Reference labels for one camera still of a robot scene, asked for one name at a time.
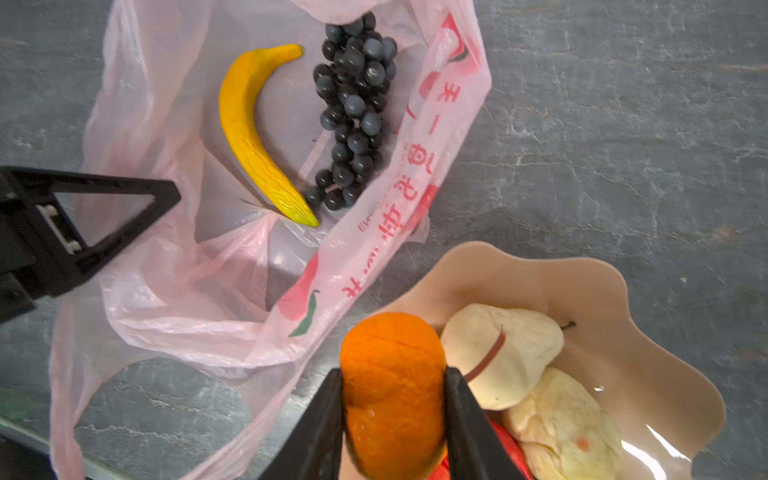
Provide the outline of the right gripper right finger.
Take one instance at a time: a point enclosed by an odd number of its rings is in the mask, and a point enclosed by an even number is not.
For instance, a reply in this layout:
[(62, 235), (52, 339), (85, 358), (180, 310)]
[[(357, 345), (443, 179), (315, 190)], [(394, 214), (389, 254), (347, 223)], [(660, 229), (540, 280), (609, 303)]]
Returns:
[(507, 479), (510, 458), (457, 368), (444, 375), (451, 479)]

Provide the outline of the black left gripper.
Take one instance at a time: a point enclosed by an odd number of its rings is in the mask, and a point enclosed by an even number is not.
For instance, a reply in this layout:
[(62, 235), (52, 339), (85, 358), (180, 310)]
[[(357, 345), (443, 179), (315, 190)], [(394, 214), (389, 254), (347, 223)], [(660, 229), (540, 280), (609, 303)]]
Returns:
[(2, 167), (1, 323), (89, 281), (180, 199), (169, 180)]

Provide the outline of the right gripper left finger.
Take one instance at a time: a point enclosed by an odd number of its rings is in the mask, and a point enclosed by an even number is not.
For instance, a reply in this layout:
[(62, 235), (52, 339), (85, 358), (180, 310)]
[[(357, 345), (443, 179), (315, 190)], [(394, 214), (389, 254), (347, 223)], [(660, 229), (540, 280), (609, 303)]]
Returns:
[(342, 387), (341, 370), (330, 370), (260, 480), (339, 478), (344, 432)]

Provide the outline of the pale yellow fake fruit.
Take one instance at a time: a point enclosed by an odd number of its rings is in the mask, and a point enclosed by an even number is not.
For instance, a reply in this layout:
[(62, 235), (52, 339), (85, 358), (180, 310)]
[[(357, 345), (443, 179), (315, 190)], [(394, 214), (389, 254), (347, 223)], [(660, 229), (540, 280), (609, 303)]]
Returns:
[(587, 390), (548, 367), (520, 403), (502, 413), (537, 479), (615, 479), (621, 468), (619, 429)]

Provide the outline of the beige fake potato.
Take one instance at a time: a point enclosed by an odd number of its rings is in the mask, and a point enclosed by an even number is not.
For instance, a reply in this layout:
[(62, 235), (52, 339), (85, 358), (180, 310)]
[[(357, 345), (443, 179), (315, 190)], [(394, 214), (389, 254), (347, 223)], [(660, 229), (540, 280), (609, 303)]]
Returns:
[(517, 405), (562, 351), (564, 334), (549, 316), (526, 309), (470, 304), (446, 323), (447, 362), (463, 375), (480, 407)]

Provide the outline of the orange fake fruit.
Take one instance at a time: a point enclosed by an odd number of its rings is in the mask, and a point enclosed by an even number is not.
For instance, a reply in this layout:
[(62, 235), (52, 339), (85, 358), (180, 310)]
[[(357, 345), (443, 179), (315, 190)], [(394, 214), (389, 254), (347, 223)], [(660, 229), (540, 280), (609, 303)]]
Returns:
[(385, 312), (345, 336), (345, 435), (367, 479), (425, 479), (445, 451), (445, 353), (420, 317)]

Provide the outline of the pink plastic bag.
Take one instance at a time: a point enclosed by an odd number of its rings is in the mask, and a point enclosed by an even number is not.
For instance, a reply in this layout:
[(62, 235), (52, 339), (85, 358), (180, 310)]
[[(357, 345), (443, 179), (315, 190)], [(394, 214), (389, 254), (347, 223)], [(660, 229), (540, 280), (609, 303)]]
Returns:
[[(385, 171), (318, 228), (263, 206), (222, 132), (219, 89), (244, 52), (299, 44), (249, 113), (272, 153), (308, 177), (331, 135), (311, 79), (328, 23), (373, 12), (399, 48)], [(51, 460), (85, 475), (76, 425), (99, 387), (155, 357), (237, 389), (250, 423), (190, 472), (235, 479), (307, 363), (429, 207), (491, 87), (470, 1), (116, 1), (85, 170), (168, 179), (180, 202), (60, 303), (49, 364)]]

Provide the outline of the pink scalloped bowl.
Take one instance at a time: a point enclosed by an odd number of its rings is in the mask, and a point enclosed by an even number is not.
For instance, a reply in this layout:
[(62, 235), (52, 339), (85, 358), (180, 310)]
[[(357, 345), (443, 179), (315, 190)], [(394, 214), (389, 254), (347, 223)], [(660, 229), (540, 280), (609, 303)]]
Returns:
[[(724, 402), (701, 373), (638, 329), (626, 283), (614, 267), (590, 258), (522, 259), (468, 242), (446, 253), (412, 289), (376, 314), (418, 316), (441, 342), (448, 320), (474, 303), (537, 311), (561, 327), (564, 347), (545, 369), (577, 380), (616, 423), (622, 461), (615, 479), (691, 477), (693, 459), (724, 424)], [(537, 479), (503, 426), (507, 409), (481, 409), (515, 461), (515, 476)], [(425, 479), (450, 478), (446, 424), (445, 439), (443, 456)], [(347, 451), (343, 477), (365, 478)]]

